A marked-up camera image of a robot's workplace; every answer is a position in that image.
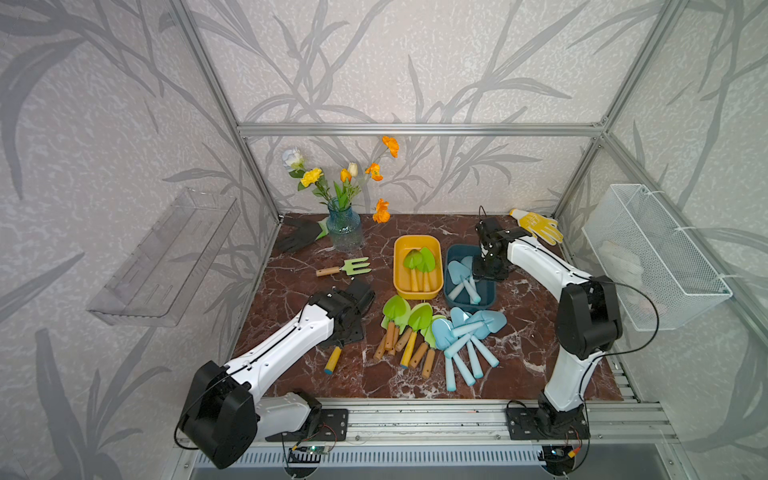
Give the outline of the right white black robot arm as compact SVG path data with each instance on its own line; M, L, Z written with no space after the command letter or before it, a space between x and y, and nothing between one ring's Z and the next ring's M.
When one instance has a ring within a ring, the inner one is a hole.
M500 282L511 269L522 270L558 301L559 352L539 408L550 415L579 411L598 363L623 334L613 281L566 263L521 228L504 229L487 217L475 230L481 249L473 261L476 276Z

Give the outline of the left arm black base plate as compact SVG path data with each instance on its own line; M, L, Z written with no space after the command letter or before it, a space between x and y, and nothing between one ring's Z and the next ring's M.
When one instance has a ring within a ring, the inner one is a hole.
M338 442L344 441L349 425L348 409L331 409L311 411L304 424L293 432L281 432L268 436L266 442Z

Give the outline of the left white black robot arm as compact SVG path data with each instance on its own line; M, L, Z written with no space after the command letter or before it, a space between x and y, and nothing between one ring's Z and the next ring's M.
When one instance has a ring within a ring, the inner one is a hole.
M209 361L194 374L175 427L218 469L239 460L255 440L321 431L322 404L305 392L265 393L316 345L344 347L364 339L361 324L375 299L355 279L310 296L287 324L224 365Z

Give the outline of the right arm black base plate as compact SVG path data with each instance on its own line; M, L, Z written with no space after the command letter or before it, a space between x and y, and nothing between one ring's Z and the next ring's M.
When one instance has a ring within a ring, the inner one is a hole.
M540 400L536 407L510 400L505 406L504 414L511 440L551 439L579 442L591 438L583 406L562 412L544 400Z

